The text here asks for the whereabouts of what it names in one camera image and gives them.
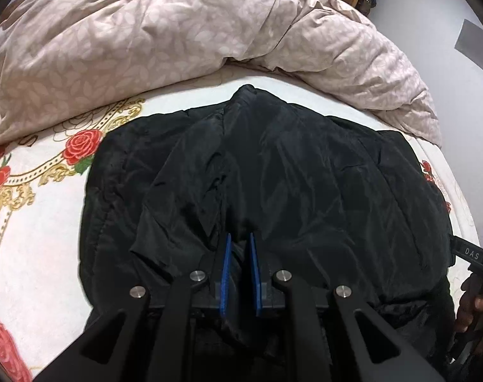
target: black device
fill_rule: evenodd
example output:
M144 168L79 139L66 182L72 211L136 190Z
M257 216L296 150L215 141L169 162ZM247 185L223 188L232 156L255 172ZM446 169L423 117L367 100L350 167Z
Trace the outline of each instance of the black device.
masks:
M444 381L348 284L331 290L311 287L263 250L257 232L250 234L249 243L253 312L261 319L283 318L289 381ZM453 256L470 261L470 270L483 277L483 249L458 237L451 243ZM231 236L225 234L196 270L151 295L160 318L147 355L133 352L145 332L150 295L143 283L132 283L120 305L87 328L34 382L192 380L195 329L203 320L222 320L227 310L231 247ZM481 337L481 321L456 338L448 382L470 377L468 358Z

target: black garment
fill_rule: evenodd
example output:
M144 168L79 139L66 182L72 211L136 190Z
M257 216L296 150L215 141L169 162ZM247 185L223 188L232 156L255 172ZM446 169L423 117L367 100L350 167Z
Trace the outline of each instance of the black garment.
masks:
M194 270L227 230L237 291L220 333L279 357L273 329L240 301L245 239L256 228L286 269L314 286L349 285L434 366L444 361L451 225L409 144L249 85L227 102L142 117L105 137L80 234L92 317L141 281L153 292ZM204 349L223 343L203 337Z

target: mattress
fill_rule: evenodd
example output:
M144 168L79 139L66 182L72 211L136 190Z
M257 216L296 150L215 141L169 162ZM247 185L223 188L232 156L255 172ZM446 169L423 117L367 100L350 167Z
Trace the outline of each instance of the mattress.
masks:
M78 236L88 168L102 136L138 117L225 101L247 83L325 116L393 129L301 81L229 65L0 147L0 360L13 380L31 380L81 334L89 315L78 278ZM478 244L470 210L440 149L403 135L424 177L443 193L454 234ZM458 259L448 273L456 308L467 266Z

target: hand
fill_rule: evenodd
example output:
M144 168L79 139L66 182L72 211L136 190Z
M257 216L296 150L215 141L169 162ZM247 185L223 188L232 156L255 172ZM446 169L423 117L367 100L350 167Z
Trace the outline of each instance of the hand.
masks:
M472 274L467 280L462 283L461 290L464 293L459 302L459 310L457 311L457 319L455 320L454 329L459 333L464 333L468 326L473 322L474 313L483 313L483 295L476 295L478 292L473 291L473 288L479 288L477 281L480 279ZM475 354L481 355L483 353L483 337L475 351Z

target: blue strip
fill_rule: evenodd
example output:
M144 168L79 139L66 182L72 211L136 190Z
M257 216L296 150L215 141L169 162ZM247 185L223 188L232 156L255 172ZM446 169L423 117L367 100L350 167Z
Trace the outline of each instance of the blue strip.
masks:
M252 270L252 290L253 290L253 305L256 307L256 316L261 315L261 278L259 276L259 263L257 262L256 242L253 234L250 233L250 261Z
M222 281L220 282L220 316L225 318L227 313L227 299L229 295L229 270L231 267L231 235L227 235L225 243L224 267L222 269Z

